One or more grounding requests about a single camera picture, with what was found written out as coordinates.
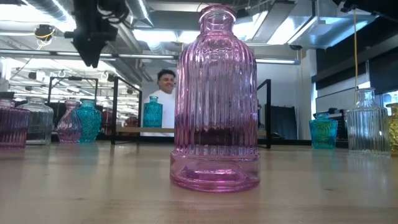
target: turquoise glass jar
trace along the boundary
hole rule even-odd
[[[101,130],[101,112],[94,108],[94,100],[82,100],[81,107],[76,109],[81,123],[79,142],[93,142]]]
[[[336,147],[337,121],[329,119],[328,113],[317,113],[310,121],[312,147],[314,149],[334,149]]]
[[[157,102],[157,96],[150,96],[149,103],[144,104],[144,128],[162,127],[163,105]]]

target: pink glass bottle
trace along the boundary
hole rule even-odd
[[[204,8],[178,62],[170,178],[181,187],[237,192],[260,181],[256,61],[234,21],[227,6]]]
[[[24,149],[29,110],[14,107],[14,102],[0,99],[0,151]]]
[[[81,135],[81,124],[76,113],[79,102],[66,100],[67,111],[62,116],[57,126],[60,143],[77,143]]]

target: table surface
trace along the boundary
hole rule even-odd
[[[1,224],[398,223],[398,161],[344,150],[261,151],[260,186],[170,183],[172,145],[52,144],[0,157]]]

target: ceiling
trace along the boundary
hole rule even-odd
[[[62,12],[67,15],[64,22],[56,20],[51,14],[34,7],[35,0],[21,0],[31,5],[4,4],[0,0],[0,49],[21,50],[51,50],[76,52],[69,39],[63,38],[63,32],[75,28],[70,16],[73,9],[72,0],[53,0],[59,4]],[[134,4],[138,0],[127,0]],[[289,44],[302,45],[304,48],[327,48],[337,44],[352,34],[353,15],[343,14],[331,0],[140,0],[150,9],[149,19],[154,27],[148,27],[143,22],[135,23],[134,30],[119,25],[118,37],[103,49],[103,53],[116,54],[175,54],[198,35],[198,14],[201,9],[212,4],[228,4],[235,9],[247,8],[246,16],[237,19],[234,34],[245,41],[253,49],[256,58],[276,58],[281,60],[297,60],[298,53]],[[357,18],[357,28],[371,23],[375,17],[362,12]],[[52,40],[44,45],[33,35],[33,30],[39,24],[55,25],[58,29]],[[88,68],[79,58],[21,58],[7,56],[11,71],[11,90],[17,92],[20,98],[28,94],[46,95],[50,77],[59,74],[83,78],[97,78],[99,83],[99,101],[109,104],[113,85],[107,81],[109,74],[123,77],[129,83],[140,87],[142,82],[153,82],[156,73],[162,68],[175,70],[177,64],[172,60],[125,59],[100,61],[98,68]],[[43,75],[41,79],[32,80],[30,72]],[[67,91],[73,86],[79,86],[78,94],[91,97],[94,93],[93,84],[87,81],[76,83],[63,80],[53,89],[54,100],[67,97],[79,97]],[[123,113],[137,113],[137,93],[127,94],[127,86],[120,83],[120,104],[129,105]]]

